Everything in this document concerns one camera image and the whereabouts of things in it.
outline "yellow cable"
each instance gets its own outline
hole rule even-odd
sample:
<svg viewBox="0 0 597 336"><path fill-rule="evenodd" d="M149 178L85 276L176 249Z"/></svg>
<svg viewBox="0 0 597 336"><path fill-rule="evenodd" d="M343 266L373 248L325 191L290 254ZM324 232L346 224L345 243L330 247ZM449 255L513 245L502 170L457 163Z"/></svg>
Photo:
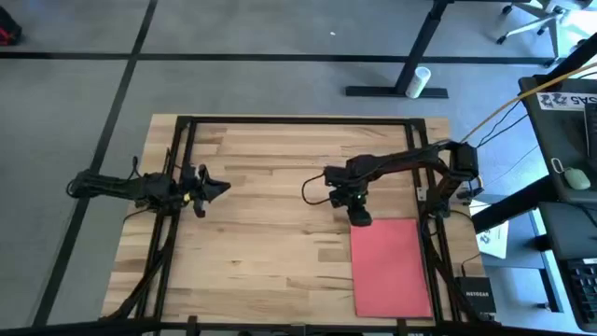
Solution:
<svg viewBox="0 0 597 336"><path fill-rule="evenodd" d="M485 125L485 124L487 123L487 121L491 120L493 117L495 117L495 116L496 116L498 113L502 112L502 111L503 111L503 110L504 110L506 107L508 107L508 106L509 106L509 105L511 105L512 103L516 103L516 102L518 102L519 100L521 100L521 99L523 99L523 98L525 98L525 97L528 97L528 96L530 96L530 95L531 95L531 94L533 94L533 93L539 92L539 91L541 91L541 90L543 90L543 89L545 89L545 88L547 88L547 87L550 87L550 86L552 86L553 84L559 83L559 82L561 82L561 81L563 81L563 80L567 79L568 77L570 77L570 76L572 76L572 75L576 75L576 74L578 74L579 72L583 72L583 71L585 71L585 70L591 69L591 68L592 68L592 67L594 67L594 66L597 66L597 63L591 63L591 64L589 64L589 65L585 65L585 66L583 66L583 67L581 67L581 68L579 68L579 69L577 69L577 70L575 70L575 71L571 71L571 72L569 72L569 73L567 73L567 74L564 74L564 75L561 75L561 76L559 76L559 77L557 77L557 78L553 78L553 79L552 79L552 80L550 80L549 82L547 82L547 83L545 83L545 84L543 84L543 85L540 85L540 86L538 86L538 87L536 87L536 88L534 88L534 89L532 89L532 90L528 90L527 92L525 92L525 93L522 93L521 95L519 95L519 96L517 96L517 97L513 98L511 101L509 101L509 102L507 102L507 103L503 104L503 105L502 105L500 108L498 108L497 110L495 110L495 112L493 112L491 115L489 115L489 117L487 117L487 118L486 118L484 121L482 121L482 122L481 122L479 125L477 125L477 126L476 126L476 127L473 129L473 131L469 132L469 133L468 133L468 134L465 136L465 138L463 138L463 139L462 139L460 142L461 142L461 143L463 143L464 141L466 141L466 139L468 139L468 138L469 138L469 137L470 137L470 136L471 136L473 133L475 133L475 132L476 132L476 131L478 131L478 130L479 130L479 129L480 129L482 126L483 126L483 125Z"/></svg>

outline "label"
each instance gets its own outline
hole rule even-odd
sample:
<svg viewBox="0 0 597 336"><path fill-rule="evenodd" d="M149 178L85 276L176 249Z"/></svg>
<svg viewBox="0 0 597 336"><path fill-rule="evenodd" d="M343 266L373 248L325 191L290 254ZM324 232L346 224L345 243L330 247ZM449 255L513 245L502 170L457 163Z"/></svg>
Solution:
<svg viewBox="0 0 597 336"><path fill-rule="evenodd" d="M597 94L572 92L538 92L543 110L584 111L586 103L597 103Z"/></svg>

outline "wood grain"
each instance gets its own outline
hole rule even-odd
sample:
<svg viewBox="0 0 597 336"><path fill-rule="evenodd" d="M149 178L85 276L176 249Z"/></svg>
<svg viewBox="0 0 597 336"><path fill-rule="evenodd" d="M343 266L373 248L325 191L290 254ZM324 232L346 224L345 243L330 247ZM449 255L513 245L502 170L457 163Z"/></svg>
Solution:
<svg viewBox="0 0 597 336"><path fill-rule="evenodd" d="M153 117L142 172L161 170L175 119ZM427 119L427 128L431 142L449 137L446 119ZM402 126L199 125L191 161L206 164L213 178L229 181L232 188L209 204L206 218L197 219L190 208L182 212L163 319L186 321L197 315L203 323L395 325L394 319L354 314L345 210L307 205L300 186L328 164L406 149ZM369 191L373 217L417 217L410 172L384 176ZM314 201L328 192L321 180L306 189ZM124 225L103 314L116 309L141 278L153 219L141 214ZM453 269L459 273L460 263L479 252L475 233L462 215L445 222ZM466 270L483 275L480 258L469 261ZM449 316L445 287L441 297ZM408 321L411 326L433 323Z"/></svg>

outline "red paper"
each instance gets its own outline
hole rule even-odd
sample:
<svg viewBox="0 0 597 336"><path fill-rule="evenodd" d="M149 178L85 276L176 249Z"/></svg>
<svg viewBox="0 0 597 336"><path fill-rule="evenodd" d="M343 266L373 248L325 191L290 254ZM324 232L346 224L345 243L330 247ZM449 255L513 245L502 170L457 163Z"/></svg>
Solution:
<svg viewBox="0 0 597 336"><path fill-rule="evenodd" d="M354 305L365 317L431 317L415 219L351 226Z"/></svg>

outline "keyboard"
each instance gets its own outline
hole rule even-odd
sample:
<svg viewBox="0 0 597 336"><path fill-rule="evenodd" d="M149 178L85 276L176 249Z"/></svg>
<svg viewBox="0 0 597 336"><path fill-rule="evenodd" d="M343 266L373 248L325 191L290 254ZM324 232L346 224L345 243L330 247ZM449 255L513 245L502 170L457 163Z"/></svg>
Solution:
<svg viewBox="0 0 597 336"><path fill-rule="evenodd" d="M597 258L567 260L566 264L576 319L583 324L597 323Z"/></svg>

